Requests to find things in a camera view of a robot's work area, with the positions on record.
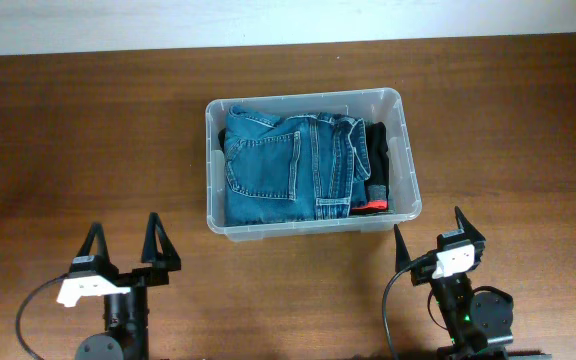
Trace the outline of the dark blue jeans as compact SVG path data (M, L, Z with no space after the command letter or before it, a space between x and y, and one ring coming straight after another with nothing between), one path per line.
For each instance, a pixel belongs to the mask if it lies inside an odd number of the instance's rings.
M368 203L366 123L332 113L289 117L234 105L223 151L228 226L346 218Z

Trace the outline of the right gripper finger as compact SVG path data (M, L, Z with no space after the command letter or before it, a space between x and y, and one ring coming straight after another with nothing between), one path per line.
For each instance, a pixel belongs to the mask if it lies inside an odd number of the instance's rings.
M466 218L459 206L454 208L458 228L461 229L470 240L482 240L483 235Z
M395 271L397 273L405 273L411 263L411 258L399 226L395 224L393 230L396 242Z

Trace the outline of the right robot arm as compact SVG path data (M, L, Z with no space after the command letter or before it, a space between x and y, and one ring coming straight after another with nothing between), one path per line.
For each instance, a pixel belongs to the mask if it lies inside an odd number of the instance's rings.
M439 234L436 248L416 259L410 257L399 227L393 227L395 274L384 289L381 305L391 355L395 359L399 357L388 324L387 302L395 282L408 273L414 286L430 286L426 303L437 303L443 321L435 324L451 338L449 346L437 349L437 359L550 359L550 354L538 350L510 352L507 349L514 341L511 330L514 299L493 286L472 286L468 274L481 264L486 239L460 208L454 211L457 228Z

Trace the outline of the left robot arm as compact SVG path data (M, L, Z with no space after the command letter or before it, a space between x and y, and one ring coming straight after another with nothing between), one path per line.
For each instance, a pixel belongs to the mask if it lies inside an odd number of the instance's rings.
M149 215L141 253L142 268L121 273L112 264L99 223L90 230L73 258L57 302L72 308L83 297L104 301L104 331L86 338L77 359L147 359L149 357L148 289L169 283L181 259L167 236L159 215Z

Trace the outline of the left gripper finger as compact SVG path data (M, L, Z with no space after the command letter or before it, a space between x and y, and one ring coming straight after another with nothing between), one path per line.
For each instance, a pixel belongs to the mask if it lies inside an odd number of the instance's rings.
M104 260L109 261L109 252L107 248L107 243L105 240L105 235L103 231L103 226L101 223L93 222L88 231L88 234L84 240L84 243L80 247L77 253L78 257L90 256L93 245L97 246L95 255L100 256Z
M156 212L151 212L148 217L141 262L151 265L181 264L181 259Z

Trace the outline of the black garment red grey band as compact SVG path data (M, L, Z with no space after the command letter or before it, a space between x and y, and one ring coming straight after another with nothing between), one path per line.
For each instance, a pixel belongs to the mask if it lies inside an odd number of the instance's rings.
M383 123L366 126L367 154L370 177L358 190L358 198L352 201L351 215L368 215L388 210L389 167L386 127Z

